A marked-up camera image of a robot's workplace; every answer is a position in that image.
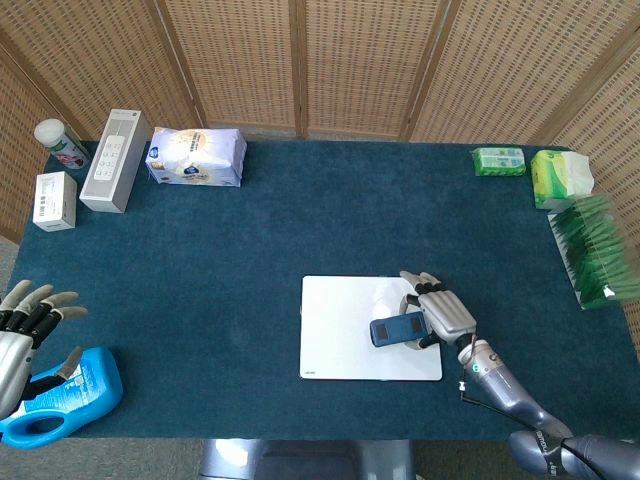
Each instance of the white box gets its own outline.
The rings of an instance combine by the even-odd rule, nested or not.
[[[65,172],[38,175],[33,223],[47,232],[75,227],[77,191],[75,180]]]
[[[80,192],[87,207],[124,213],[150,132],[140,110],[111,110]]]
[[[246,150],[238,129],[156,127],[145,162],[158,183],[239,187]]]

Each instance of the robotic arm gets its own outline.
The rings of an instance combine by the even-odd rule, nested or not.
[[[31,282],[22,280],[0,303],[0,419],[15,412],[23,400],[62,385],[82,357],[73,349],[55,375],[31,381],[31,365],[38,347],[64,318],[87,314],[83,307],[61,307],[78,298],[76,292],[53,294],[43,285],[27,295]]]
[[[512,433],[508,442],[523,469],[588,480],[640,480],[640,449],[597,435],[574,437],[564,423],[538,405],[489,344],[476,338],[476,321],[453,292],[427,273],[400,272],[400,276],[417,294],[403,299],[400,313],[409,308],[420,309],[432,329],[432,341],[439,339],[455,345],[463,375],[471,376],[487,392],[496,410],[527,427]],[[466,399],[464,391],[463,377],[461,398],[479,403]]]

